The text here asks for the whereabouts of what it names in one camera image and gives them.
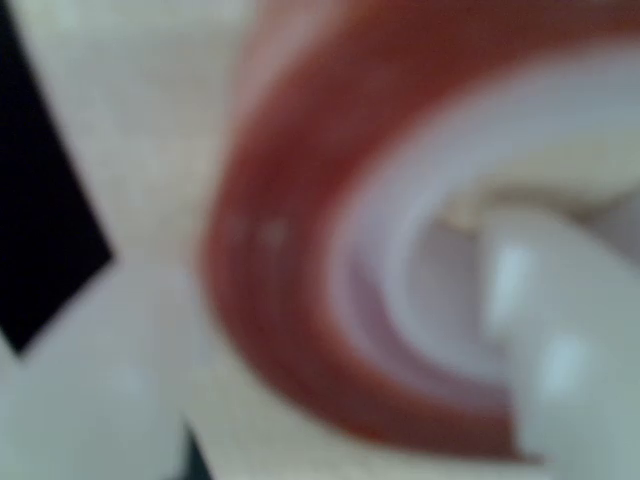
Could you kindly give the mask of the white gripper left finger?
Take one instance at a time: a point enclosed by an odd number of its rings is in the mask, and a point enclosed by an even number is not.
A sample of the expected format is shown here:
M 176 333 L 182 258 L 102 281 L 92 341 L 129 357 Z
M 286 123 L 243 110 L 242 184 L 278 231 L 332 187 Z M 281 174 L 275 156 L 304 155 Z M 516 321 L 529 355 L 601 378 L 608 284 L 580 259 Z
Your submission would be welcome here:
M 136 278 L 105 278 L 29 346 L 1 397 L 2 478 L 182 473 L 185 427 L 157 362 L 152 294 Z

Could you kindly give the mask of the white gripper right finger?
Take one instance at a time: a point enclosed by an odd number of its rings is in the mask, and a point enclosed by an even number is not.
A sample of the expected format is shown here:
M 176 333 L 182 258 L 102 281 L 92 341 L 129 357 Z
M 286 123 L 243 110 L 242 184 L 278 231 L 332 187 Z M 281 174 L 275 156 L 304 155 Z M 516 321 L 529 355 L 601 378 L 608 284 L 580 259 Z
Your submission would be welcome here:
M 514 441 L 549 468 L 639 464 L 639 271 L 539 208 L 479 234 L 486 335 L 508 359 Z

